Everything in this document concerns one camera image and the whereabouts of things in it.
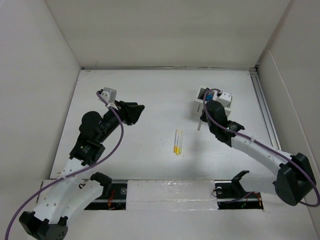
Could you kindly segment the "blue cap black highlighter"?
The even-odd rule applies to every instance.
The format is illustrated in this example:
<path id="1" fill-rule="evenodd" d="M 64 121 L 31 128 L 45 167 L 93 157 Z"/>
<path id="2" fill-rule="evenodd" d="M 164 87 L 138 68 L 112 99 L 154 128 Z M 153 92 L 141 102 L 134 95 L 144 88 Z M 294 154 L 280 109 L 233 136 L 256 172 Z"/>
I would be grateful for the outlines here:
<path id="1" fill-rule="evenodd" d="M 214 98 L 214 95 L 213 94 L 208 94 L 205 98 L 206 101 L 211 101 L 212 99 Z"/>

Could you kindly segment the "pink cap white pen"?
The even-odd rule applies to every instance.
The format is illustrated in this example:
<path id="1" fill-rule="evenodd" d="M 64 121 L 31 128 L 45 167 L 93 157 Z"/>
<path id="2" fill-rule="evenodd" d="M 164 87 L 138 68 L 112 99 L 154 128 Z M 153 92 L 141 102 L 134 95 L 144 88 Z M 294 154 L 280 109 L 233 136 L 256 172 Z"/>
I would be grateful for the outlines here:
<path id="1" fill-rule="evenodd" d="M 199 123 L 198 123 L 197 130 L 200 131 L 200 130 L 201 130 L 201 127 L 202 127 L 202 120 L 200 119 L 200 120 L 199 120 Z"/>

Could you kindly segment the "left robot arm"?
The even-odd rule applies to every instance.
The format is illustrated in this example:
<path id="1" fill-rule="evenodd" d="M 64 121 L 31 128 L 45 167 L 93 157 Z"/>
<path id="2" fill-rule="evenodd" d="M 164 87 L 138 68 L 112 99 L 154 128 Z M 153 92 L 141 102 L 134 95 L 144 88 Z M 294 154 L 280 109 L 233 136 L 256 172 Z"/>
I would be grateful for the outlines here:
<path id="1" fill-rule="evenodd" d="M 112 179 L 93 172 L 105 151 L 103 142 L 117 127 L 134 125 L 145 109 L 136 102 L 116 101 L 115 105 L 104 115 L 89 111 L 82 117 L 79 136 L 57 182 L 49 185 L 41 203 L 19 217 L 26 233 L 34 239 L 63 240 L 80 212 L 93 200 L 111 194 Z"/>

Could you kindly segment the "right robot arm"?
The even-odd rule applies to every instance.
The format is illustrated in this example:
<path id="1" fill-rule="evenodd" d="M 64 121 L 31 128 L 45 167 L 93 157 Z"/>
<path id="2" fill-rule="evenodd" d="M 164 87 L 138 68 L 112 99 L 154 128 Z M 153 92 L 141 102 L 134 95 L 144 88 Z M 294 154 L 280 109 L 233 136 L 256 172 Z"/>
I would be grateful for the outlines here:
<path id="1" fill-rule="evenodd" d="M 275 194 L 286 204 L 320 206 L 320 191 L 311 164 L 302 153 L 276 150 L 245 134 L 245 127 L 228 119 L 223 105 L 213 99 L 203 101 L 201 121 L 221 143 L 253 158 L 275 175 Z"/>

